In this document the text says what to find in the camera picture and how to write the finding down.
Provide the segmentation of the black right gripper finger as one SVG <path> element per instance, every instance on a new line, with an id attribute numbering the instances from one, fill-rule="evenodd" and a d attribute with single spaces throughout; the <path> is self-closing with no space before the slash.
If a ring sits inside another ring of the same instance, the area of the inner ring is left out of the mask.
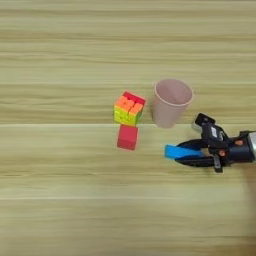
<path id="1" fill-rule="evenodd" d="M 203 148 L 207 148 L 208 144 L 204 142 L 202 139 L 193 139 L 178 144 L 178 147 L 192 150 L 201 150 Z"/>
<path id="2" fill-rule="evenodd" d="M 176 162 L 192 167 L 214 166 L 214 159 L 212 157 L 183 157 L 176 159 Z"/>

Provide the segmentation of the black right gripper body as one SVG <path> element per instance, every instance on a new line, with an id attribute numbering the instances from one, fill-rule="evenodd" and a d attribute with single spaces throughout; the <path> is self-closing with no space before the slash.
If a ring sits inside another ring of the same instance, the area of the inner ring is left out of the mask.
<path id="1" fill-rule="evenodd" d="M 237 137 L 229 137 L 224 131 L 203 132 L 202 140 L 214 159 L 214 170 L 222 173 L 223 168 L 234 163 L 252 161 L 252 132 L 241 131 Z"/>

